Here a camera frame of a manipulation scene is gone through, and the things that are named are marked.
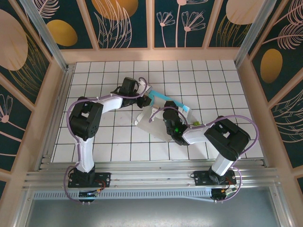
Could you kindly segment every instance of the flower illustration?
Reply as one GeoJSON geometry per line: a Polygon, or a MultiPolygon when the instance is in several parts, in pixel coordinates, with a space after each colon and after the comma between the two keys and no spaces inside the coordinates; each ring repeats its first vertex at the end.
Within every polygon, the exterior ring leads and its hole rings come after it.
{"type": "Polygon", "coordinates": [[[164,33],[163,33],[163,27],[169,26],[169,25],[174,25],[176,23],[176,21],[173,20],[173,15],[171,14],[171,12],[169,12],[169,13],[165,12],[163,14],[161,12],[159,12],[159,13],[157,13],[157,19],[161,26],[164,47],[166,47],[164,33]]]}
{"type": "Polygon", "coordinates": [[[208,2],[208,0],[177,0],[179,5],[177,12],[177,23],[176,23],[176,47],[178,47],[178,25],[179,25],[179,15],[181,6],[193,5],[208,2]]]}
{"type": "Polygon", "coordinates": [[[191,31],[204,29],[205,23],[203,23],[203,21],[204,21],[203,12],[201,13],[192,12],[190,17],[188,17],[188,11],[182,13],[182,22],[185,31],[184,47],[186,47],[187,33],[191,31]]]}
{"type": "Polygon", "coordinates": [[[5,103],[4,95],[0,94],[0,122],[7,123],[9,121],[9,114],[12,106],[13,106],[13,98],[7,96],[5,103]]]}

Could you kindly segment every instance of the gold circle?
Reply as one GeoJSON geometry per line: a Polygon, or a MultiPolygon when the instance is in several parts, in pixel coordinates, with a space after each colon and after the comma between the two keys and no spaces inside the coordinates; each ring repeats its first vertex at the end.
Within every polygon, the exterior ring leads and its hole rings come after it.
{"type": "Polygon", "coordinates": [[[110,20],[122,20],[125,17],[123,16],[123,8],[125,8],[129,17],[131,17],[138,9],[138,0],[91,0],[94,7],[103,17],[110,20]],[[118,2],[122,10],[122,15],[118,11],[118,2]]]}
{"type": "Polygon", "coordinates": [[[269,49],[261,60],[261,78],[265,83],[272,83],[279,76],[283,64],[282,54],[276,49],[269,49]]]}
{"type": "Polygon", "coordinates": [[[19,70],[27,60],[27,35],[16,19],[1,9],[0,21],[0,65],[7,70],[19,70]]]}
{"type": "Polygon", "coordinates": [[[248,25],[254,22],[264,0],[228,0],[226,16],[237,25],[248,25]]]}
{"type": "Polygon", "coordinates": [[[57,44],[62,46],[73,46],[78,37],[76,31],[63,20],[52,20],[47,23],[47,28],[57,44]]]}

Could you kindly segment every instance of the black grid line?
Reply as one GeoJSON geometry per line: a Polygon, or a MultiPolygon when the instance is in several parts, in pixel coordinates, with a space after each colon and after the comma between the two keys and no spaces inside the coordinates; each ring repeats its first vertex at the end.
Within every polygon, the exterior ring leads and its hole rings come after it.
{"type": "MultiPolygon", "coordinates": [[[[150,61],[147,61],[148,62],[148,64],[147,64],[147,70],[144,70],[144,71],[136,71],[136,73],[140,73],[140,72],[144,72],[144,73],[147,73],[148,75],[147,75],[147,80],[148,81],[150,81],[150,61]]],[[[176,82],[166,82],[165,81],[165,76],[164,76],[164,72],[166,72],[166,71],[172,71],[172,70],[164,70],[164,61],[161,61],[162,62],[162,67],[163,67],[163,70],[161,71],[161,70],[158,70],[158,71],[152,71],[152,72],[161,72],[161,73],[163,73],[163,82],[155,82],[155,83],[153,83],[153,84],[163,84],[163,86],[164,86],[164,95],[166,95],[166,84],[176,84],[176,82]]],[[[118,68],[119,68],[119,70],[118,70],[118,72],[110,72],[110,73],[118,73],[118,77],[117,77],[117,83],[115,84],[115,83],[113,83],[113,84],[104,84],[104,71],[105,71],[105,63],[104,63],[104,68],[103,68],[103,72],[100,72],[100,73],[103,73],[103,77],[102,77],[102,82],[101,82],[101,84],[99,84],[99,83],[96,83],[96,84],[94,84],[94,83],[90,83],[90,84],[92,84],[92,85],[101,85],[101,90],[100,90],[100,95],[101,95],[101,93],[102,93],[102,90],[103,90],[103,85],[119,85],[119,79],[121,80],[121,76],[122,75],[119,75],[119,73],[120,73],[120,67],[121,67],[121,65],[120,65],[120,62],[119,62],[119,64],[118,64],[118,68]]],[[[89,65],[89,71],[88,72],[77,72],[77,73],[81,73],[81,74],[83,74],[84,76],[88,76],[87,77],[87,82],[86,82],[86,84],[77,84],[77,85],[85,85],[85,89],[84,89],[84,95],[85,95],[85,93],[87,92],[87,90],[88,90],[88,88],[87,88],[87,86],[88,86],[88,80],[89,80],[89,74],[90,74],[90,67],[91,67],[91,63],[90,63],[90,65],[89,65]]],[[[207,67],[207,70],[179,70],[179,62],[177,61],[177,68],[178,68],[178,79],[179,79],[179,88],[180,88],[180,94],[179,95],[177,95],[177,96],[174,96],[174,99],[176,99],[176,100],[181,100],[181,102],[183,102],[183,98],[184,97],[187,97],[187,96],[194,96],[194,95],[184,95],[184,94],[182,94],[182,90],[181,90],[181,81],[180,81],[180,72],[182,72],[182,71],[184,71],[184,72],[193,72],[193,74],[194,74],[194,83],[195,83],[195,87],[196,87],[196,97],[197,97],[197,101],[198,101],[198,104],[196,105],[196,108],[193,108],[192,110],[195,110],[195,111],[199,111],[200,112],[200,117],[201,117],[201,120],[203,121],[203,118],[202,118],[202,113],[201,113],[201,110],[214,110],[214,109],[216,109],[216,111],[217,111],[217,114],[218,114],[218,109],[217,109],[217,103],[216,103],[216,100],[215,100],[215,98],[214,98],[214,91],[213,91],[213,84],[215,84],[215,83],[222,83],[222,82],[212,82],[211,80],[210,80],[210,75],[209,75],[209,69],[208,69],[208,65],[207,65],[207,62],[206,62],[206,67],[207,67]],[[195,72],[196,71],[207,71],[208,72],[208,77],[209,77],[209,82],[197,82],[196,81],[196,76],[195,76],[195,72]],[[211,84],[211,86],[212,86],[212,94],[209,94],[209,95],[198,95],[198,89],[197,89],[197,83],[210,83],[211,84]],[[214,99],[214,103],[215,103],[215,107],[214,108],[206,108],[206,109],[201,109],[201,105],[200,105],[200,102],[199,102],[199,97],[200,98],[203,98],[203,96],[212,96],[213,97],[213,99],[214,99]]],[[[227,81],[226,81],[226,76],[225,76],[225,73],[224,73],[224,70],[222,69],[222,70],[213,70],[213,71],[222,71],[222,73],[223,73],[223,75],[224,75],[224,81],[225,81],[225,85],[227,86],[227,81]]],[[[123,72],[123,73],[127,73],[127,72],[130,72],[130,73],[132,73],[133,74],[133,78],[134,78],[134,73],[135,73],[135,70],[133,69],[133,71],[126,71],[126,72],[123,72]]],[[[63,114],[62,114],[62,119],[61,119],[61,124],[60,124],[60,128],[59,128],[59,130],[58,130],[58,136],[57,136],[57,138],[56,138],[56,143],[55,143],[55,146],[54,146],[54,154],[53,154],[53,160],[54,160],[54,158],[55,158],[55,152],[56,152],[56,150],[57,150],[57,145],[66,145],[66,144],[71,144],[71,143],[59,143],[59,138],[60,138],[60,135],[62,134],[62,129],[64,129],[64,128],[67,128],[67,127],[63,127],[63,119],[64,119],[64,115],[67,113],[67,110],[66,110],[66,108],[67,108],[67,103],[68,103],[68,101],[69,101],[69,99],[70,98],[74,98],[74,99],[76,99],[76,98],[78,98],[78,97],[71,97],[70,96],[70,92],[71,92],[71,88],[72,88],[72,81],[73,81],[73,79],[74,79],[74,74],[73,74],[73,77],[72,77],[72,80],[71,80],[71,85],[70,85],[70,87],[69,87],[69,91],[68,91],[68,95],[67,95],[67,99],[66,99],[66,102],[65,102],[65,108],[64,108],[64,111],[63,111],[63,114]]],[[[220,108],[220,109],[222,109],[222,110],[224,110],[224,109],[232,109],[233,110],[233,112],[235,113],[235,109],[247,109],[247,110],[249,110],[248,108],[243,108],[243,107],[239,107],[239,108],[234,108],[233,107],[233,103],[232,103],[232,100],[231,100],[231,95],[230,95],[230,89],[228,88],[228,86],[227,86],[227,89],[228,89],[228,95],[229,95],[229,97],[230,97],[230,101],[231,101],[231,104],[232,104],[232,106],[231,107],[229,107],[229,108],[220,108]]],[[[133,142],[133,138],[132,138],[132,133],[133,133],[133,117],[134,117],[134,113],[133,113],[133,111],[134,111],[134,108],[132,107],[131,108],[131,110],[123,110],[123,109],[121,109],[121,110],[118,110],[118,111],[132,111],[132,113],[131,113],[131,120],[132,120],[132,124],[129,126],[129,127],[131,127],[131,130],[130,130],[130,136],[131,136],[131,138],[130,138],[130,142],[121,142],[121,144],[130,144],[130,158],[129,158],[129,160],[131,161],[132,160],[132,144],[133,143],[139,143],[139,144],[141,144],[141,143],[146,143],[146,141],[145,142],[133,142]]],[[[125,127],[124,125],[117,125],[117,126],[115,126],[115,121],[116,121],[116,110],[113,110],[112,112],[114,112],[114,120],[113,120],[113,126],[101,126],[101,127],[113,127],[113,135],[112,135],[112,137],[111,137],[111,142],[109,142],[109,143],[100,143],[100,142],[97,142],[96,143],[96,138],[94,139],[94,141],[93,141],[93,148],[95,147],[95,144],[111,144],[111,145],[113,145],[113,144],[119,144],[119,143],[114,143],[114,132],[115,132],[115,127],[125,127]]],[[[164,143],[164,142],[159,142],[159,141],[156,141],[156,142],[151,142],[151,135],[149,134],[149,139],[148,139],[148,143],[149,143],[149,160],[151,160],[151,144],[152,143],[164,143]]],[[[169,143],[167,143],[168,144],[168,151],[169,151],[169,160],[170,160],[170,150],[169,150],[169,143]]],[[[205,148],[206,148],[206,154],[207,154],[207,159],[209,159],[209,154],[208,154],[208,149],[207,149],[207,145],[206,145],[206,143],[205,143],[205,148]]],[[[75,155],[75,145],[74,145],[74,152],[73,152],[73,154],[72,154],[72,157],[71,157],[71,159],[73,160],[74,159],[74,155],[75,155]]],[[[112,152],[113,152],[113,146],[111,146],[111,154],[110,154],[110,161],[112,161],[112,152]]],[[[188,156],[188,159],[190,159],[189,158],[189,150],[188,150],[188,147],[187,147],[187,156],[188,156]]]]}

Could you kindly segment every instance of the white grid mat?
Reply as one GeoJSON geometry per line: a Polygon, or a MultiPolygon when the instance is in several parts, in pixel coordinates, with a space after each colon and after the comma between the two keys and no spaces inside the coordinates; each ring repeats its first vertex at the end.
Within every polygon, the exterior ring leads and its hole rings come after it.
{"type": "MultiPolygon", "coordinates": [[[[125,77],[144,77],[153,89],[193,109],[202,123],[219,115],[244,115],[251,118],[242,86],[231,60],[226,61],[109,61],[78,62],[71,82],[54,151],[53,162],[78,159],[73,138],[66,126],[66,111],[80,96],[108,95],[125,77]]],[[[210,143],[179,146],[166,143],[134,126],[141,109],[136,105],[104,113],[95,136],[95,162],[215,159],[218,151],[210,143]]],[[[252,124],[232,119],[252,139],[252,124]]],[[[242,158],[263,158],[260,144],[242,158]]]]}

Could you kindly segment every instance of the floor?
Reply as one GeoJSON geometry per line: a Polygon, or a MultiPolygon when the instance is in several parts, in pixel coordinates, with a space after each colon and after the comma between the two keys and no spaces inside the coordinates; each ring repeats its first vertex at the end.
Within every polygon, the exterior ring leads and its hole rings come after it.
{"type": "MultiPolygon", "coordinates": [[[[219,115],[251,118],[242,86],[232,60],[225,61],[108,61],[78,62],[58,131],[52,162],[78,159],[74,140],[66,126],[66,111],[80,96],[108,95],[125,77],[144,77],[153,89],[193,109],[201,123],[219,115]]],[[[216,159],[218,151],[210,143],[179,146],[166,143],[134,125],[141,112],[136,105],[104,113],[95,136],[95,162],[216,159]]],[[[252,124],[232,119],[252,139],[252,124]]],[[[263,158],[259,142],[242,158],[263,158]]]]}

